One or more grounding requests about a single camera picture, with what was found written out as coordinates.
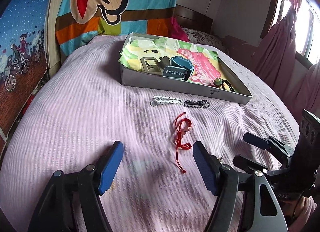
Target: red braided cord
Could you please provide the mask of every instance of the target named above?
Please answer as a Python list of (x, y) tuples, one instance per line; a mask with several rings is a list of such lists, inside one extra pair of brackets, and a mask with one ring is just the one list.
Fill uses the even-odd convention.
[(182, 133), (181, 133), (181, 126), (183, 122), (186, 122), (189, 126), (189, 128), (191, 128), (191, 120), (188, 118), (183, 118), (180, 123), (179, 123), (179, 128), (177, 125), (177, 120), (179, 117), (183, 116), (184, 114), (186, 114), (186, 112), (181, 113), (180, 115), (177, 116), (176, 120), (175, 120), (175, 125), (176, 125), (176, 129), (177, 129), (177, 140), (176, 140), (176, 160), (177, 160), (177, 164), (179, 166), (179, 168), (181, 169), (182, 173), (186, 173), (186, 170), (183, 169), (183, 167), (180, 165), (179, 160), (178, 160), (178, 147), (184, 149), (184, 150), (189, 150), (192, 145), (190, 143), (185, 143), (182, 144), (181, 143), (181, 139), (183, 137)]

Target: window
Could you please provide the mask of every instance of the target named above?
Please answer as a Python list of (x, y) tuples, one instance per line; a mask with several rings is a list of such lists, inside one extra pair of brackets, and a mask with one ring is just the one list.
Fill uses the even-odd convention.
[[(272, 25), (286, 16), (290, 6), (289, 0), (278, 0)], [(312, 64), (320, 59), (320, 20), (313, 15), (306, 0), (302, 1), (297, 13), (296, 51)]]

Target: pink curtain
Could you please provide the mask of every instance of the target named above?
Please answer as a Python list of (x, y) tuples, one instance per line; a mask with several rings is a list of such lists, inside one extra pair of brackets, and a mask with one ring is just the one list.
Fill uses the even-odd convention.
[(283, 99), (295, 62), (295, 23), (302, 0), (290, 0), (287, 15), (260, 42), (249, 69)]
[(306, 109), (315, 113), (320, 109), (320, 62), (312, 65), (305, 78), (285, 98), (287, 108), (299, 123), (301, 111)]

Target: black spot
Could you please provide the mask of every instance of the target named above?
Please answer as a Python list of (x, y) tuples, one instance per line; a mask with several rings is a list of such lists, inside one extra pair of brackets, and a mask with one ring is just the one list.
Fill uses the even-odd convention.
[(106, 4), (110, 4), (110, 1), (109, 0), (102, 0), (104, 3)]

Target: wooden headboard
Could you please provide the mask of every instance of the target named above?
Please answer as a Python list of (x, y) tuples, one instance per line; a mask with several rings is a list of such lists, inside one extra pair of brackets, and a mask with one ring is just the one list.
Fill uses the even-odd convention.
[(184, 6), (176, 5), (175, 16), (180, 26), (210, 33), (213, 20)]

